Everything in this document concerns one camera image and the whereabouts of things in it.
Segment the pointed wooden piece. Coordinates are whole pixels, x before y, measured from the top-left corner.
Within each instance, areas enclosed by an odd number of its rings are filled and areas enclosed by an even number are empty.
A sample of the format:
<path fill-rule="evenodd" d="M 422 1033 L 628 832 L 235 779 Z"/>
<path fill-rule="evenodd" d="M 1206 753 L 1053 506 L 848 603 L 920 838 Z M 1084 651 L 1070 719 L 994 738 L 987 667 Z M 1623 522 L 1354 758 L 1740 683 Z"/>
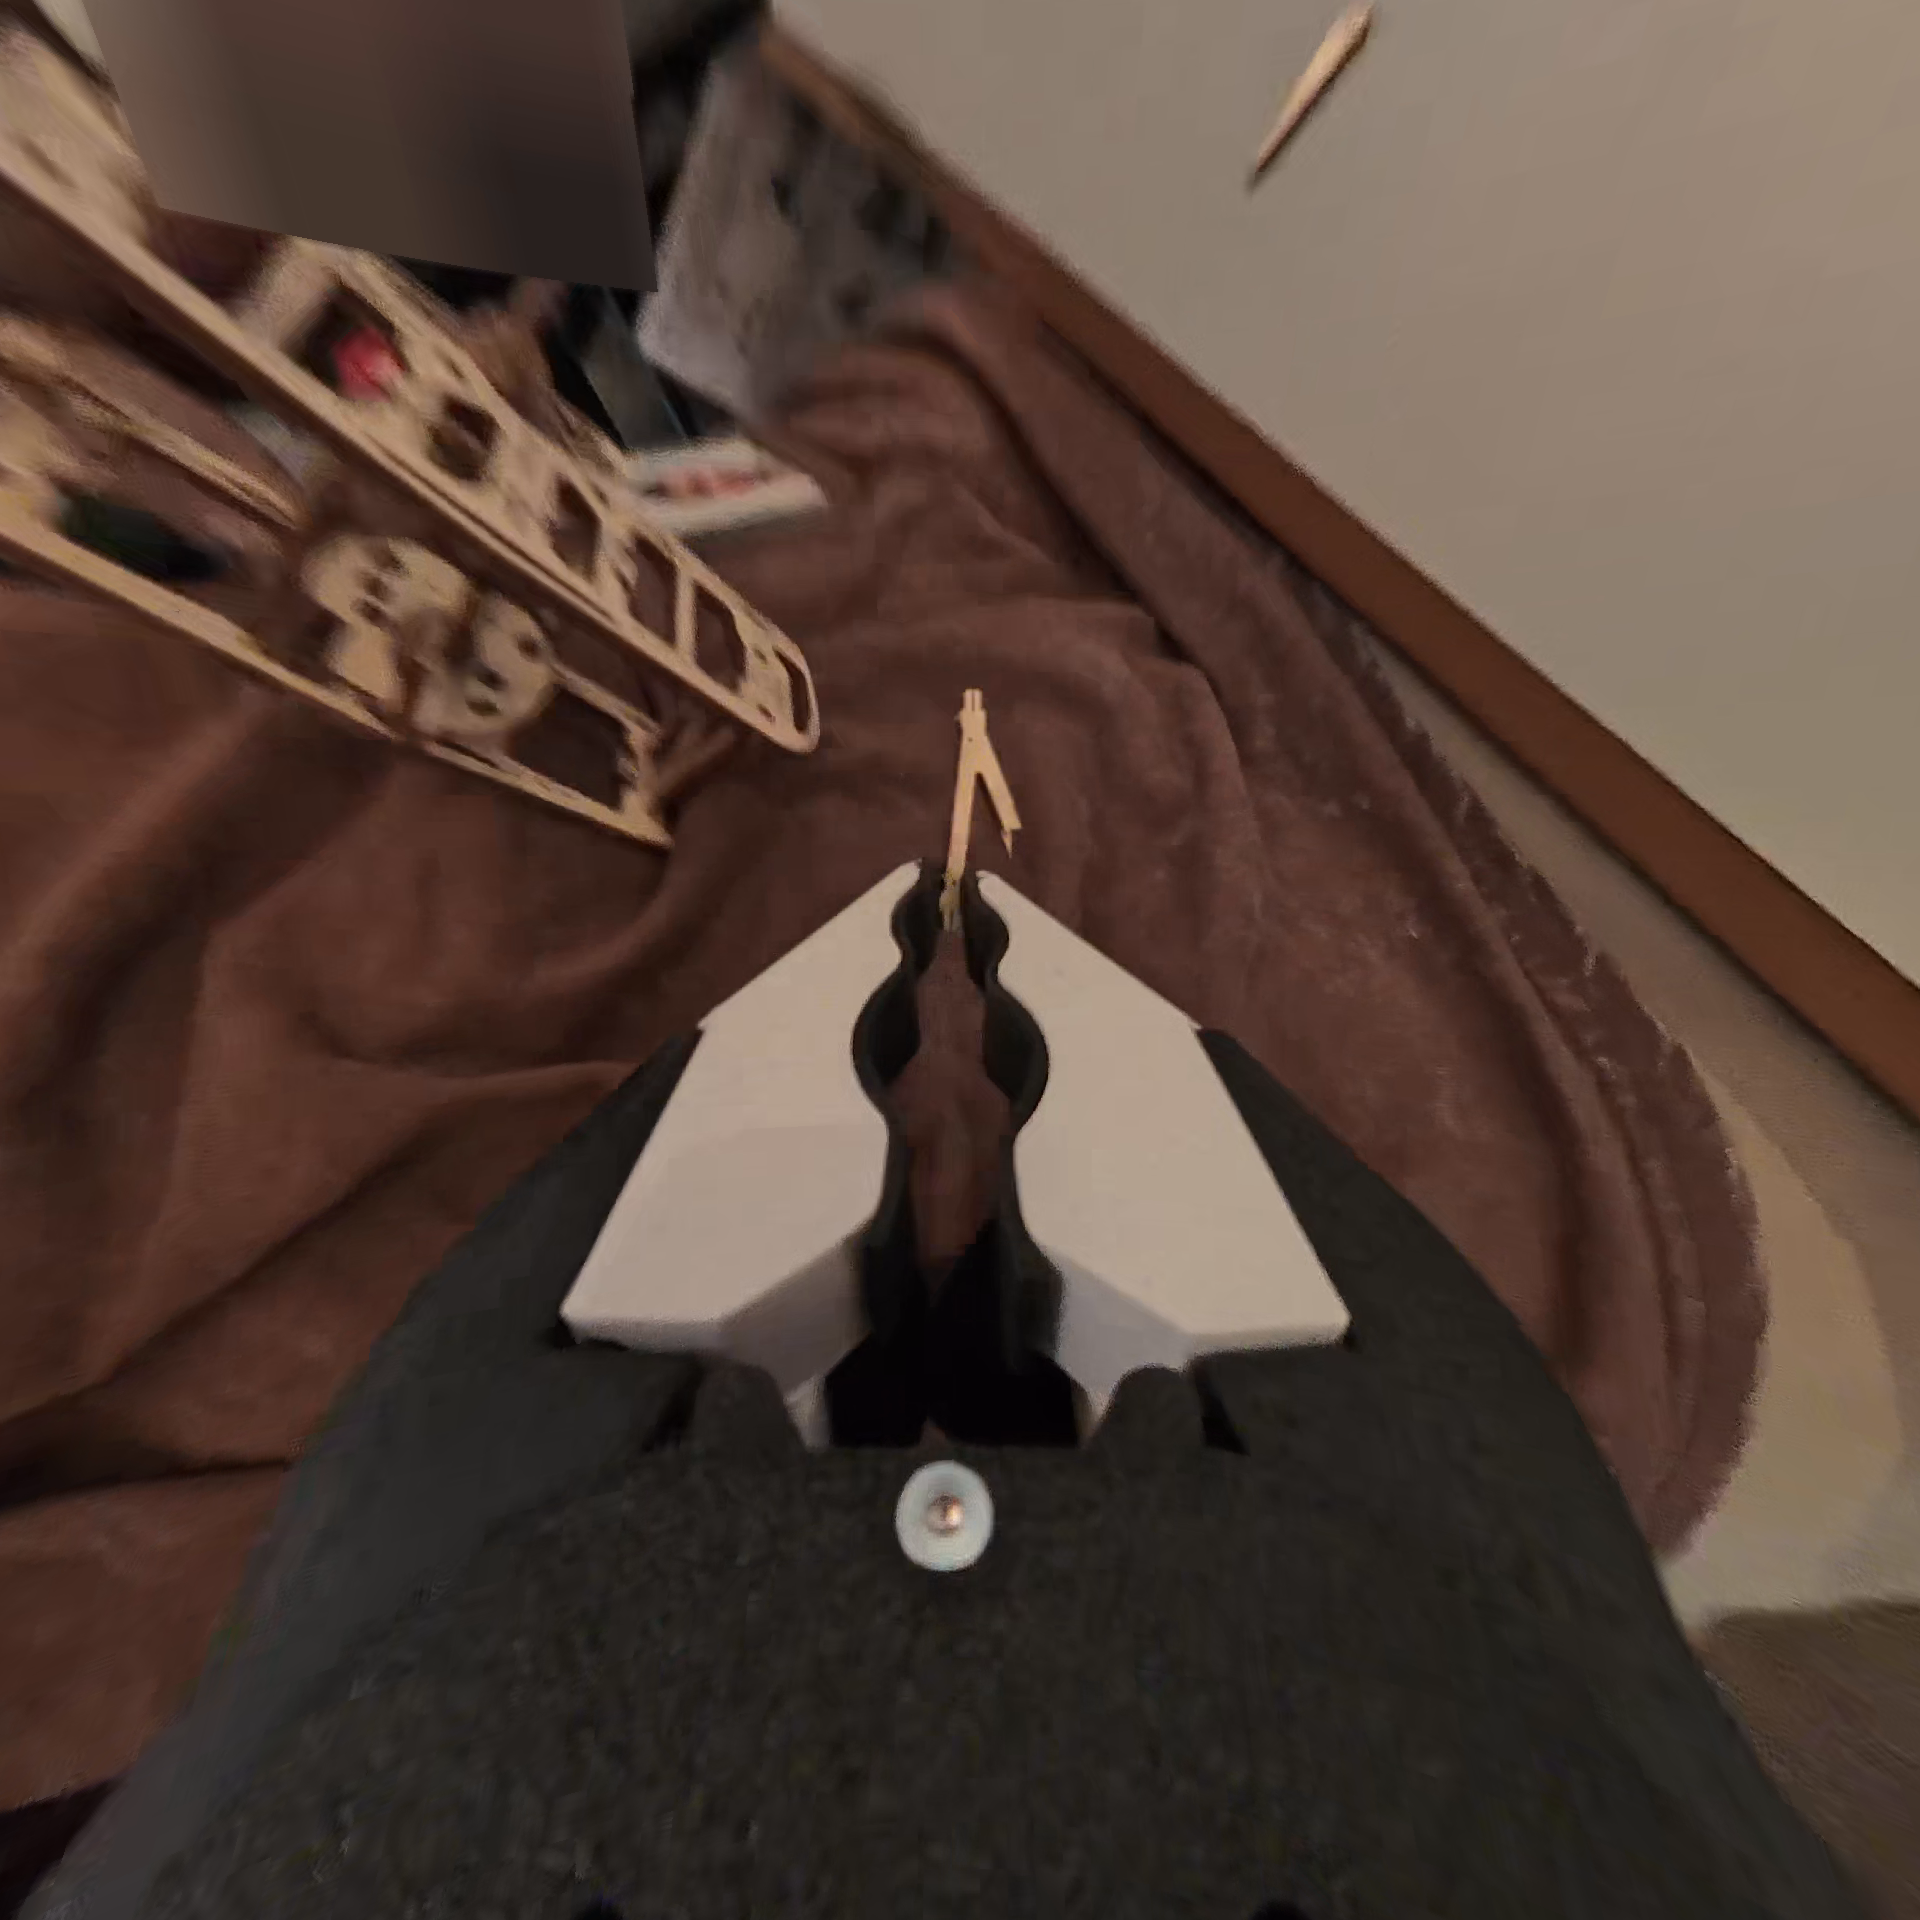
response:
<path fill-rule="evenodd" d="M 1302 71 L 1287 86 L 1274 125 L 1262 135 L 1246 169 L 1246 187 L 1254 193 L 1275 167 L 1285 146 L 1302 131 L 1328 90 L 1357 57 L 1376 26 L 1376 5 L 1357 2 L 1335 19 L 1311 48 Z"/>

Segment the white booklet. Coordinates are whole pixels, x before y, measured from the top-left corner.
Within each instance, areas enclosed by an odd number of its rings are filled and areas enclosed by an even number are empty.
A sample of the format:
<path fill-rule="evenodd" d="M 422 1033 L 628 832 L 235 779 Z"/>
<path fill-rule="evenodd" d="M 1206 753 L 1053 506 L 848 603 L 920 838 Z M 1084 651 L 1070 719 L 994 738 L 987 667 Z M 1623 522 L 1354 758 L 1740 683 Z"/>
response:
<path fill-rule="evenodd" d="M 639 511 L 680 543 L 797 522 L 828 511 L 807 471 L 751 439 L 696 439 L 626 456 Z"/>

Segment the grey patterned sheet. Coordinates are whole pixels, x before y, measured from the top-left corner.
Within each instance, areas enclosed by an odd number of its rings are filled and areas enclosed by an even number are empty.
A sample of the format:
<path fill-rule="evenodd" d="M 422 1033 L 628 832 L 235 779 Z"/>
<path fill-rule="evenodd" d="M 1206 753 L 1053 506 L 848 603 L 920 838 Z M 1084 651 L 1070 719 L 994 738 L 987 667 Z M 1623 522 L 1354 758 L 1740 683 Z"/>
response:
<path fill-rule="evenodd" d="M 949 222 L 755 48 L 711 69 L 656 243 L 639 354 L 733 424 L 962 264 Z"/>

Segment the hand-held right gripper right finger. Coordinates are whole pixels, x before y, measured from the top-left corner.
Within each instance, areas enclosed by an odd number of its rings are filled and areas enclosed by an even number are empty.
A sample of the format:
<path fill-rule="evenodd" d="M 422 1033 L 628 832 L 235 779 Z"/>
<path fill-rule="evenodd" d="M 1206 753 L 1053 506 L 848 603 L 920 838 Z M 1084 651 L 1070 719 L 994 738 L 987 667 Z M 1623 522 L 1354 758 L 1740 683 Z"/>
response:
<path fill-rule="evenodd" d="M 1354 1318 L 1203 1027 L 1003 878 L 964 881 L 960 930 L 1011 1123 L 1015 1357 L 1067 1379 L 1084 1434 L 1143 1369 L 1340 1344 Z"/>

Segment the small forked wooden piece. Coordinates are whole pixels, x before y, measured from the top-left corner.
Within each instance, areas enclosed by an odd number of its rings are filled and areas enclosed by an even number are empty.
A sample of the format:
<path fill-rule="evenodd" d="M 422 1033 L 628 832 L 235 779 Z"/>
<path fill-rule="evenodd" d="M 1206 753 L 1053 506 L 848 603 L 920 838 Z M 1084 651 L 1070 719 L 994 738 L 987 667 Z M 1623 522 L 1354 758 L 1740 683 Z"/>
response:
<path fill-rule="evenodd" d="M 998 841 L 1006 855 L 1015 851 L 1015 839 L 1022 831 L 1020 809 L 1012 787 L 1000 771 L 1000 759 L 992 746 L 990 715 L 981 688 L 964 688 L 962 705 L 955 715 L 957 755 L 951 792 L 951 819 L 943 854 L 943 885 L 940 894 L 940 914 L 943 930 L 957 930 L 962 885 L 970 873 L 972 825 L 978 798 L 992 809 Z"/>

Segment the brown blanket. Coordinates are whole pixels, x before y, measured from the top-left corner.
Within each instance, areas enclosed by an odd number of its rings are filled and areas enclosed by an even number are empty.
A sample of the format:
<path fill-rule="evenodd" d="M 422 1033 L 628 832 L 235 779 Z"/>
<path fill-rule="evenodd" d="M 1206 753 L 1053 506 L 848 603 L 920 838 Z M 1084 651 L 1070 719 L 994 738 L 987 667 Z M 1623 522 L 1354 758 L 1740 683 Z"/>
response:
<path fill-rule="evenodd" d="M 1244 1043 L 1476 1263 L 1651 1546 L 1759 1382 L 1692 1059 L 1357 617 L 978 286 L 799 386 L 828 517 L 714 550 L 826 701 L 654 855 L 5 575 L 5 1915 L 155 1739 L 402 1304 L 662 1041 L 943 839 Z"/>

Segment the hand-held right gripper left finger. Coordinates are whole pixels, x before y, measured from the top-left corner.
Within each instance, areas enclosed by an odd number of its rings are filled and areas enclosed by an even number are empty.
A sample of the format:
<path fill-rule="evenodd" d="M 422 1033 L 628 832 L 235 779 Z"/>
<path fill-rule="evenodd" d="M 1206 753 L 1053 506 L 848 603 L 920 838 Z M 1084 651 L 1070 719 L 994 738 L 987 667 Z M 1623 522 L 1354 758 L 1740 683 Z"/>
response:
<path fill-rule="evenodd" d="M 826 1382 L 874 1331 L 874 1248 L 915 1263 L 893 1088 L 936 949 L 940 873 L 904 863 L 702 1023 L 566 1334 L 757 1368 L 826 1445 Z"/>

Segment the wooden model frame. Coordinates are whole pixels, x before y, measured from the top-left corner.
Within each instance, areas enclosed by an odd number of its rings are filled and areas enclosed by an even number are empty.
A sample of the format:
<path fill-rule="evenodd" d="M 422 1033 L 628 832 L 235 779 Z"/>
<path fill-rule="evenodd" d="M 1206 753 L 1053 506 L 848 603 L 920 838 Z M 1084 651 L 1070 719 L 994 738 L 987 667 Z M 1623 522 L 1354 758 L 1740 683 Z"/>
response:
<path fill-rule="evenodd" d="M 402 272 L 275 235 L 200 291 L 117 111 L 23 30 L 3 181 L 6 563 L 647 848 L 733 736 L 819 750 L 799 647 Z"/>

